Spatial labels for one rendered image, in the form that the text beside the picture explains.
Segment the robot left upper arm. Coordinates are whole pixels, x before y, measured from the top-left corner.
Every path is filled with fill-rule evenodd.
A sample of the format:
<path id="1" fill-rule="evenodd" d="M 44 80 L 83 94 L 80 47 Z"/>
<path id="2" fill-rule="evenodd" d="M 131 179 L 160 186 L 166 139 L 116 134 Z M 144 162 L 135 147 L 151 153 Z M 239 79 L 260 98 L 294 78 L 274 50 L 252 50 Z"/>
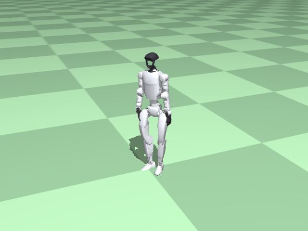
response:
<path id="1" fill-rule="evenodd" d="M 169 81 L 169 76 L 164 73 L 160 73 L 159 75 L 159 80 L 162 82 L 162 89 L 163 93 L 161 93 L 161 98 L 166 100 L 166 94 L 168 93 L 169 86 L 168 86 L 168 81 Z"/>

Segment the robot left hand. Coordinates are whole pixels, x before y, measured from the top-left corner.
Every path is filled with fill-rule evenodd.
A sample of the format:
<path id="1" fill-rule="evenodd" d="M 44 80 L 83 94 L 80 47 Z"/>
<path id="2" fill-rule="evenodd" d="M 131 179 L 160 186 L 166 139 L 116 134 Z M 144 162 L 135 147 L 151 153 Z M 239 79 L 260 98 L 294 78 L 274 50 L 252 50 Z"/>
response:
<path id="1" fill-rule="evenodd" d="M 167 117 L 167 126 L 171 124 L 171 115 L 168 116 L 168 113 L 166 112 L 166 117 Z"/>

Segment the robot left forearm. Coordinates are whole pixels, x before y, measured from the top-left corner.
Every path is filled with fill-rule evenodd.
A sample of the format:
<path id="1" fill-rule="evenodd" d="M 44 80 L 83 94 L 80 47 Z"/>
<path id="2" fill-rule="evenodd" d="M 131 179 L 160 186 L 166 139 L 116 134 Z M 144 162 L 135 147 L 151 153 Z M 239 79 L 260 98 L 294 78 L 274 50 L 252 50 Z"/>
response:
<path id="1" fill-rule="evenodd" d="M 164 111 L 165 113 L 168 113 L 168 116 L 171 115 L 171 110 L 170 110 L 170 97 L 169 94 L 166 94 L 166 100 L 163 100 L 164 102 Z"/>

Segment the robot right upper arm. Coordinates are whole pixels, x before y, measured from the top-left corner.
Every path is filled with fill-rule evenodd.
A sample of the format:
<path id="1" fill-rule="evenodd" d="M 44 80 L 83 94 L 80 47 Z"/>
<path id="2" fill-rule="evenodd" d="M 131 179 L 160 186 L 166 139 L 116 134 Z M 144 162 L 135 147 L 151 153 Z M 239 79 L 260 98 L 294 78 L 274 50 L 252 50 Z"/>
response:
<path id="1" fill-rule="evenodd" d="M 144 71 L 141 71 L 138 73 L 138 78 L 139 78 L 139 88 L 137 90 L 137 94 L 138 95 L 144 95 L 144 86 L 143 86 L 143 78 L 142 78 L 142 74 Z"/>

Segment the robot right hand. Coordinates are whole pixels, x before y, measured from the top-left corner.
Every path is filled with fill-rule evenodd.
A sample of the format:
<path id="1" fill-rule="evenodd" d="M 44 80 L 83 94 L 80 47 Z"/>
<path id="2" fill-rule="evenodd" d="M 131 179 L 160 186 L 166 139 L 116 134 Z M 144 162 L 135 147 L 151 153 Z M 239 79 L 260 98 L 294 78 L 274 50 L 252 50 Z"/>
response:
<path id="1" fill-rule="evenodd" d="M 139 120 L 140 120 L 140 112 L 141 112 L 141 110 L 140 110 L 138 107 L 136 108 L 136 110 L 137 110 L 136 112 L 138 113 L 138 118 L 139 118 Z M 140 120 L 140 121 L 141 121 L 141 120 Z"/>

